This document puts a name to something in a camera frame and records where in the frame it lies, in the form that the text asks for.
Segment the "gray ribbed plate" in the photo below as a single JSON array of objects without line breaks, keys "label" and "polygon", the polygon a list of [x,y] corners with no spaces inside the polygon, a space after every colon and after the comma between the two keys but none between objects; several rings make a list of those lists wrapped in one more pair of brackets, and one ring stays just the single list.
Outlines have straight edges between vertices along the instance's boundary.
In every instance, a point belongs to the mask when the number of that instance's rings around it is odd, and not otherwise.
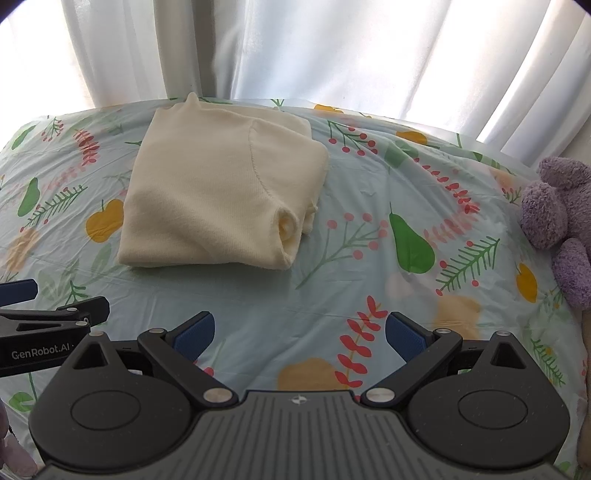
[{"label": "gray ribbed plate", "polygon": [[[46,467],[39,480],[90,475]],[[173,453],[124,480],[553,480],[550,465],[507,474],[464,471],[416,445],[391,411],[349,392],[249,392],[236,408],[208,411]]]}]

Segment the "white curtain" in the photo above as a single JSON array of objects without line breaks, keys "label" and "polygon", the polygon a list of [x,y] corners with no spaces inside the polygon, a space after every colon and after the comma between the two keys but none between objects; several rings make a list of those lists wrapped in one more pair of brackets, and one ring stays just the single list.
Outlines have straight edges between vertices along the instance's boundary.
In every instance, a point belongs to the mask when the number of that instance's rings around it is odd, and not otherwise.
[{"label": "white curtain", "polygon": [[527,164],[559,153],[591,112],[591,18],[573,0],[193,8],[204,95],[300,98],[432,125]]},{"label": "white curtain", "polygon": [[0,142],[32,113],[197,91],[385,115],[533,164],[591,113],[574,0],[26,0],[0,46]]},{"label": "white curtain", "polygon": [[97,106],[166,98],[150,0],[62,0]]},{"label": "white curtain", "polygon": [[0,149],[38,116],[93,107],[60,0],[27,0],[0,24]]}]

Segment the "yellow apple print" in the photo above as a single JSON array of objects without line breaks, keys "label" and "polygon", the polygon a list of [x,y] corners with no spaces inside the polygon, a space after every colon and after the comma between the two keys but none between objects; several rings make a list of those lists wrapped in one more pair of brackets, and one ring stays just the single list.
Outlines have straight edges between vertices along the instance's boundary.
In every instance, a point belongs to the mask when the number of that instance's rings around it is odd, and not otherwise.
[{"label": "yellow apple print", "polygon": [[335,368],[321,358],[309,358],[299,364],[287,365],[277,376],[277,390],[323,391],[343,390],[335,377]]},{"label": "yellow apple print", "polygon": [[437,301],[437,316],[431,328],[449,328],[464,340],[479,340],[477,322],[482,310],[480,303],[461,295],[444,295]]},{"label": "yellow apple print", "polygon": [[314,107],[314,110],[324,110],[326,112],[337,112],[337,113],[343,113],[342,110],[339,110],[338,108],[335,108],[333,106],[328,106],[328,105],[316,105]]},{"label": "yellow apple print", "polygon": [[538,297],[538,281],[527,265],[523,263],[519,264],[515,282],[517,283],[517,290],[519,290],[521,296],[528,302],[535,303]]},{"label": "yellow apple print", "polygon": [[396,132],[396,136],[421,145],[427,145],[427,137],[421,132]]},{"label": "yellow apple print", "polygon": [[123,202],[119,199],[111,200],[105,207],[101,201],[102,210],[93,213],[86,221],[86,233],[93,242],[106,242],[109,237],[123,225]]}]

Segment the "folded sweater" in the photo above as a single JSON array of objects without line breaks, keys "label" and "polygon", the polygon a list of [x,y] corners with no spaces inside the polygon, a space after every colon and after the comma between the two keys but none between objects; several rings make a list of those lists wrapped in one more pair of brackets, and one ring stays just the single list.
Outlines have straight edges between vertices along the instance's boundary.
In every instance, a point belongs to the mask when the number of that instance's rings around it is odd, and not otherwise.
[{"label": "folded sweater", "polygon": [[213,105],[191,94],[156,111],[124,203],[119,262],[292,265],[311,229],[326,147],[294,115]]}]

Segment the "mattress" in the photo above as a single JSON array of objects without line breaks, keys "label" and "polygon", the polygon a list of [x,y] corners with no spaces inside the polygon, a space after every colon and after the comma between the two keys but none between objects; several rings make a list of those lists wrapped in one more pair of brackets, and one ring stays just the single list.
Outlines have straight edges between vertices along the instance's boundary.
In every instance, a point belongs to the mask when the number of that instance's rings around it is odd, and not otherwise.
[{"label": "mattress", "polygon": [[[39,285],[37,298],[18,308],[102,295],[111,315],[96,328],[114,340],[172,329],[208,310],[215,338],[197,364],[240,394],[359,395],[404,364],[385,339],[390,311],[466,339],[508,330],[569,408],[557,464],[580,475],[586,353],[549,254],[535,251],[518,224],[533,171],[460,135],[258,100],[250,103],[307,119],[330,154],[313,231],[293,267],[128,268],[115,258],[134,159],[154,111],[178,101],[38,118],[14,134],[0,153],[0,281]],[[27,416],[53,373],[0,379],[15,434],[32,452]]]}]

